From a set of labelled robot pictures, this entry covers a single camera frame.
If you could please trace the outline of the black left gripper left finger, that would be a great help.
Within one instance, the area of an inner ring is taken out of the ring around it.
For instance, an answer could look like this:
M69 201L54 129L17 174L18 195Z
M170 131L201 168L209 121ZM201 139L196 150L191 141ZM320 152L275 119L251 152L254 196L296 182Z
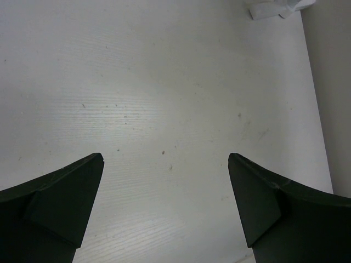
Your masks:
M72 262L104 169L92 153L1 191L1 262Z

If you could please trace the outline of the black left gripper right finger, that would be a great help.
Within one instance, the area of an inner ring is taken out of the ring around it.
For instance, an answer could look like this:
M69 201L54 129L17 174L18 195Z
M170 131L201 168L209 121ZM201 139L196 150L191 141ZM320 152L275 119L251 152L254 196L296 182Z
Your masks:
M257 262L350 262L350 199L231 153L231 185Z

